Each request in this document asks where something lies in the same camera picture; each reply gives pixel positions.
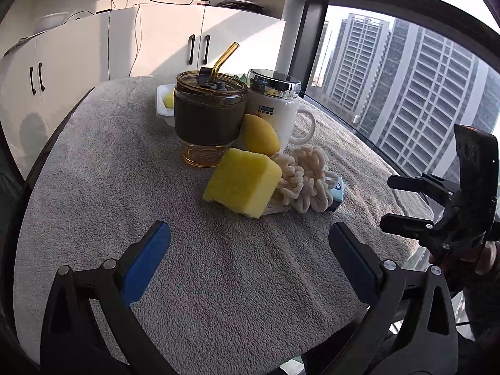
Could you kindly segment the person's right hand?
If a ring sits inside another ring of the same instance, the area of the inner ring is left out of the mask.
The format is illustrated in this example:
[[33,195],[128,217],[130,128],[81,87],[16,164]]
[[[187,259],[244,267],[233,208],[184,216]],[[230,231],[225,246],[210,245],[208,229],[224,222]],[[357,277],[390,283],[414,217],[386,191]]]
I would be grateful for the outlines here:
[[430,255],[428,262],[432,265],[439,266],[443,272],[446,272],[449,269],[458,269],[462,265],[466,265],[467,267],[472,266],[475,274],[485,275],[492,270],[496,258],[496,242],[487,241],[482,246],[440,261],[437,261],[433,255]]

